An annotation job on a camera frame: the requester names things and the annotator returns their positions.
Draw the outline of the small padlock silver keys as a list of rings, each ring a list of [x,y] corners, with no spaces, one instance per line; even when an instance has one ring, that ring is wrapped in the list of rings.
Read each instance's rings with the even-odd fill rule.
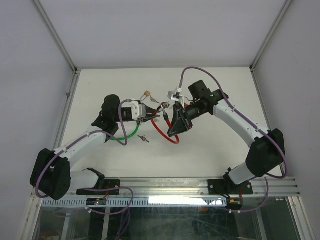
[[[153,98],[152,96],[150,96],[149,97],[150,98],[150,101],[152,102],[152,103],[160,103],[160,102],[158,102],[155,98]]]

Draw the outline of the red cable lock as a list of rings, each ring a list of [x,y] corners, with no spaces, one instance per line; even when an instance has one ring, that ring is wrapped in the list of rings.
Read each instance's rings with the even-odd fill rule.
[[[162,113],[164,121],[166,122],[168,128],[170,129],[171,122],[169,120],[168,114],[166,113],[166,108],[162,108],[161,104],[159,104],[158,108],[156,109],[158,110],[158,113]],[[174,145],[178,145],[180,143],[180,138],[178,135],[175,136],[175,140],[172,140],[168,135],[166,135],[156,124],[155,120],[152,119],[151,120],[152,125],[154,126],[154,128],[157,130],[157,132],[164,137],[167,141],[169,141],[170,143],[174,144]]]

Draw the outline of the small brass padlock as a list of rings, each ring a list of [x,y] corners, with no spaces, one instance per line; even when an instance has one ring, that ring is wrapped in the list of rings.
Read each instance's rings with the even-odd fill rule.
[[[150,97],[151,93],[149,91],[145,91],[142,97],[140,98],[140,101],[145,101],[148,97]]]

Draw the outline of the green cable lock keys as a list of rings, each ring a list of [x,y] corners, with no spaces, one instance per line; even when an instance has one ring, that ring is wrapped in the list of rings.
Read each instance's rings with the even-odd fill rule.
[[[138,137],[139,137],[143,142],[150,143],[150,141],[147,140],[147,138],[146,138],[144,135],[138,135]]]

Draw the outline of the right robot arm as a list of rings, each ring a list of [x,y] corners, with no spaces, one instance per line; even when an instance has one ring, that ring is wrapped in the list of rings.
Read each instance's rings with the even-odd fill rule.
[[[213,185],[216,194],[235,194],[242,184],[268,175],[284,162],[284,135],[279,129],[270,130],[254,123],[236,109],[221,89],[211,91],[202,80],[190,85],[188,89],[192,95],[189,106],[183,103],[180,87],[168,92],[168,98],[175,102],[171,127],[167,132],[169,137],[191,130],[194,119],[209,113],[234,130],[249,148],[245,161],[233,169],[229,168],[223,180]]]

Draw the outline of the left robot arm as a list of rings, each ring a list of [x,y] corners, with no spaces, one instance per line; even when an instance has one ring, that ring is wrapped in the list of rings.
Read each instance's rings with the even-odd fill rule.
[[[72,167],[108,141],[114,140],[126,146],[129,138],[126,132],[123,140],[115,136],[119,129],[125,129],[125,122],[136,122],[139,126],[157,117],[156,110],[141,100],[121,101],[115,94],[106,96],[96,120],[77,139],[54,150],[44,148],[38,153],[30,177],[35,194],[39,198],[59,200],[69,191],[102,193],[110,187],[103,173],[93,168],[73,171]]]

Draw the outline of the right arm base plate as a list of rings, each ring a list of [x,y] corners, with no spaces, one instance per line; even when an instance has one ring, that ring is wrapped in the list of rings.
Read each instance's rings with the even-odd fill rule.
[[[252,195],[253,187],[251,182],[248,180],[236,185],[231,180],[225,179],[208,179],[207,187],[209,195],[221,195],[221,196],[229,196],[229,195]]]

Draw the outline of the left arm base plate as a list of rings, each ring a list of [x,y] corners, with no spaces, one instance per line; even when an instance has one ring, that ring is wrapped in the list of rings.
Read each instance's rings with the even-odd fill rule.
[[[120,190],[118,187],[120,187],[121,181],[118,179],[101,179],[98,181],[98,183],[89,188],[81,188],[76,191],[76,194],[78,196],[119,196]]]

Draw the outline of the aluminium mounting rail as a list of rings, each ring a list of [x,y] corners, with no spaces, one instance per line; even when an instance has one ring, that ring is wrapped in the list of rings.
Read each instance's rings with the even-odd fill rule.
[[[128,189],[132,189],[136,197],[153,195],[172,195],[172,196],[200,196],[209,195],[208,180],[207,178],[104,178],[98,179],[112,179],[120,180],[119,195],[130,195],[131,192]],[[257,178],[251,182],[253,194],[243,196],[251,197],[264,197],[268,193],[272,198],[285,198],[285,197],[298,197],[300,191],[296,184],[295,179],[263,179]],[[66,182],[53,182],[52,189],[46,189],[43,194],[46,198],[52,198],[53,200],[60,200],[64,196],[77,195],[76,191],[82,188],[89,188],[89,181],[85,180],[84,183],[77,182],[68,186]]]

